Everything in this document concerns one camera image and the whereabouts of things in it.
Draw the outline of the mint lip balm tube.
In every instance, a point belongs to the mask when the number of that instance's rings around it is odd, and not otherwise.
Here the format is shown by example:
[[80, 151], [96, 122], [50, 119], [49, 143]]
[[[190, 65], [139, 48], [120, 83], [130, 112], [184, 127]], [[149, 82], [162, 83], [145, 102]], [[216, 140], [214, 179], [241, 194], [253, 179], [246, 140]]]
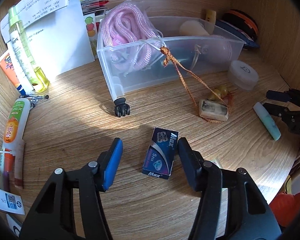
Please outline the mint lip balm tube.
[[260, 103], [257, 102], [253, 106], [253, 109], [269, 134], [272, 136], [272, 138], [275, 141], [278, 141], [281, 137], [281, 132], [278, 129], [275, 121], [272, 119], [271, 115], [268, 113], [268, 111], [264, 108], [264, 106]]

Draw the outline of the small white round container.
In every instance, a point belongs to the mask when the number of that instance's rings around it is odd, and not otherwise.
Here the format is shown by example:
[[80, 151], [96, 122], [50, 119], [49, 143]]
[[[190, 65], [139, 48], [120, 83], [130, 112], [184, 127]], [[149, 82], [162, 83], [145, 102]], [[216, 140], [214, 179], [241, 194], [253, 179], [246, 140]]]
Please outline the small white round container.
[[251, 91], [256, 86], [259, 75], [254, 68], [239, 60], [232, 61], [228, 70], [229, 81], [237, 87]]

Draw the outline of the blue razor blade box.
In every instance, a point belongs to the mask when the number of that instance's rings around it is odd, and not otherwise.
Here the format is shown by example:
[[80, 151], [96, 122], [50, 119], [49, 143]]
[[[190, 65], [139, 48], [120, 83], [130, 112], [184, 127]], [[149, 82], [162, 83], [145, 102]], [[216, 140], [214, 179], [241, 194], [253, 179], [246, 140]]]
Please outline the blue razor blade box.
[[151, 177], [169, 179], [177, 149], [179, 132], [154, 128], [142, 166], [142, 173]]

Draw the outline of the cream candle cup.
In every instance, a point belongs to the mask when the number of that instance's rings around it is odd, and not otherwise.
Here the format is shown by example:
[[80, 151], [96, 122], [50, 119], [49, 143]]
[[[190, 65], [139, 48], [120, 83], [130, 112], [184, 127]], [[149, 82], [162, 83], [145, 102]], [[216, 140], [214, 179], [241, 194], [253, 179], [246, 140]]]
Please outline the cream candle cup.
[[204, 26], [195, 20], [185, 21], [179, 28], [181, 36], [209, 36]]

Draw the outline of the black hair claw clip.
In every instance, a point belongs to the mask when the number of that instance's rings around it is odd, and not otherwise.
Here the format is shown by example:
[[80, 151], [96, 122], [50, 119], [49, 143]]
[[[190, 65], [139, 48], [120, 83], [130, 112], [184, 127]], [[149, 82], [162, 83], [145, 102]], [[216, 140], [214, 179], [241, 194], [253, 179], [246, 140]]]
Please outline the black hair claw clip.
[[126, 103], [126, 98], [118, 98], [114, 101], [114, 113], [117, 117], [130, 115], [130, 106]]

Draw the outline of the white drawstring pouch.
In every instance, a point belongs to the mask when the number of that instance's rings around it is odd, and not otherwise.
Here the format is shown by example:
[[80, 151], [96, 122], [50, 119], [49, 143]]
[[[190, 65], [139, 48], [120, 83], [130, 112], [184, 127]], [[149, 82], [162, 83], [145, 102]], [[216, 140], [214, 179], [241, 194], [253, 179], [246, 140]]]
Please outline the white drawstring pouch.
[[161, 37], [140, 40], [140, 44], [115, 49], [110, 54], [111, 64], [127, 76], [129, 73], [147, 69], [151, 65], [151, 58], [166, 43]]

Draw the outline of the white printer cartridge box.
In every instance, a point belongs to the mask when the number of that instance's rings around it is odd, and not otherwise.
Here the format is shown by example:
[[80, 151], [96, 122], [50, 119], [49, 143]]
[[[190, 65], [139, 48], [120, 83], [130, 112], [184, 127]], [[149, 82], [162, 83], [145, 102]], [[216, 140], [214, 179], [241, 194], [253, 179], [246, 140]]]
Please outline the white printer cartridge box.
[[0, 189], [0, 210], [25, 215], [21, 196]]

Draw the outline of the blue pencil pouch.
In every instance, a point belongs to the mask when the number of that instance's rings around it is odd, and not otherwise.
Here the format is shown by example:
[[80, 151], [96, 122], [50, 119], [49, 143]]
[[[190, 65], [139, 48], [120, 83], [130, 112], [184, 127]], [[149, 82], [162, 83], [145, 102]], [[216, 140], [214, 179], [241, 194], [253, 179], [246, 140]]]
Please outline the blue pencil pouch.
[[238, 29], [237, 27], [231, 25], [230, 23], [224, 22], [222, 20], [217, 20], [216, 25], [231, 34], [235, 35], [236, 37], [240, 38], [245, 42], [243, 48], [244, 49], [258, 49], [260, 45], [257, 44], [255, 41], [252, 40], [244, 31]]

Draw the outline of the orange label white tube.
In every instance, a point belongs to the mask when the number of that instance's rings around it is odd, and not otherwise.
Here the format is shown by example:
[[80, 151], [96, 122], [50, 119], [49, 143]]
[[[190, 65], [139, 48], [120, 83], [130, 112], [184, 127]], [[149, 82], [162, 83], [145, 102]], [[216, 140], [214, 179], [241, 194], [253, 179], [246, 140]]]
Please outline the orange label white tube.
[[8, 116], [3, 133], [3, 146], [13, 156], [16, 155], [23, 141], [23, 134], [30, 112], [30, 101], [19, 98], [15, 101]]

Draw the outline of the black orange round case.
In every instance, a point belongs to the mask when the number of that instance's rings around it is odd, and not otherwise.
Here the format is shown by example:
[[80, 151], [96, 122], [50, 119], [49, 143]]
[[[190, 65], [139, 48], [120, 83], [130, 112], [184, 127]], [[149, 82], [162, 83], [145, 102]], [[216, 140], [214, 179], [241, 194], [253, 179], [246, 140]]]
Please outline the black orange round case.
[[231, 9], [225, 12], [221, 16], [220, 20], [243, 31], [254, 42], [257, 41], [259, 33], [258, 25], [256, 21], [247, 13], [237, 9]]

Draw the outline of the metal pen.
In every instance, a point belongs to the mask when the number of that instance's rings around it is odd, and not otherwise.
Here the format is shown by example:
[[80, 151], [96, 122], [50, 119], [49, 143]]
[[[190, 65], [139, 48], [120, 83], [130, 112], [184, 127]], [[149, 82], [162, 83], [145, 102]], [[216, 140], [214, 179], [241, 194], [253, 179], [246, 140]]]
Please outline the metal pen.
[[48, 100], [49, 95], [39, 95], [39, 94], [30, 94], [30, 95], [20, 95], [19, 98], [29, 99], [34, 103], [37, 103], [39, 100]]

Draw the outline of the clear plastic storage bin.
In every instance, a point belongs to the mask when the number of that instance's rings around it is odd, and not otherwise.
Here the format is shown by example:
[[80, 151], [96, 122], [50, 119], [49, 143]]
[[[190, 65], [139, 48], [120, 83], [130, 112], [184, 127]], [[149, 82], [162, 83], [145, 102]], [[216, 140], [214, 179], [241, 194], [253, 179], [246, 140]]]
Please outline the clear plastic storage bin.
[[[161, 16], [151, 17], [149, 20], [158, 37], [163, 39], [166, 46], [161, 47], [160, 52], [157, 51], [154, 54], [149, 68], [129, 73], [127, 76], [124, 76], [111, 64], [110, 54], [115, 49], [140, 44], [140, 40], [126, 43], [120, 41], [116, 46], [108, 46], [103, 29], [99, 30], [97, 54], [113, 100], [128, 92], [156, 86], [179, 77], [186, 78], [226, 71], [229, 69], [230, 63], [238, 59], [245, 44], [243, 40], [230, 32], [198, 18]], [[207, 61], [201, 49], [209, 36], [181, 36], [179, 34], [180, 26], [188, 20], [200, 22], [210, 35], [224, 36], [232, 47], [231, 59], [221, 64]]]

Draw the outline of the white folded paper sheet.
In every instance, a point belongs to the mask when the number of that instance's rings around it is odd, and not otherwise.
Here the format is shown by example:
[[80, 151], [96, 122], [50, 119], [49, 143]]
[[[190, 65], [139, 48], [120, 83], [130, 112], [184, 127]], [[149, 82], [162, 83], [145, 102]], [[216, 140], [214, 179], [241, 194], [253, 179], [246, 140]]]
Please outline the white folded paper sheet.
[[34, 60], [50, 81], [95, 60], [79, 0], [20, 0], [15, 8]]

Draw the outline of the fruit sticker sheet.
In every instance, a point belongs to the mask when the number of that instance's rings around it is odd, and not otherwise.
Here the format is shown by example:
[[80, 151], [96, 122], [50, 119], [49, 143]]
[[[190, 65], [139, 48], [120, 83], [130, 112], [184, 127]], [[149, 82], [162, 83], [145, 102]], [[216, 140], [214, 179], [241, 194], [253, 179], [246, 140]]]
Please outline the fruit sticker sheet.
[[95, 20], [95, 14], [84, 15], [85, 27], [90, 41], [90, 46], [94, 55], [94, 58], [97, 56], [97, 25]]

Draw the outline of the stack of booklets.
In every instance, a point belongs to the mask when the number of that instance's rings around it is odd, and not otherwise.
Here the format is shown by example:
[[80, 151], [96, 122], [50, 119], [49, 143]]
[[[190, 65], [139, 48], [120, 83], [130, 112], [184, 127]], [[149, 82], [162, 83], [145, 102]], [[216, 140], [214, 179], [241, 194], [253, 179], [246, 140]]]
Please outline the stack of booklets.
[[105, 11], [109, 0], [80, 0], [83, 15]]

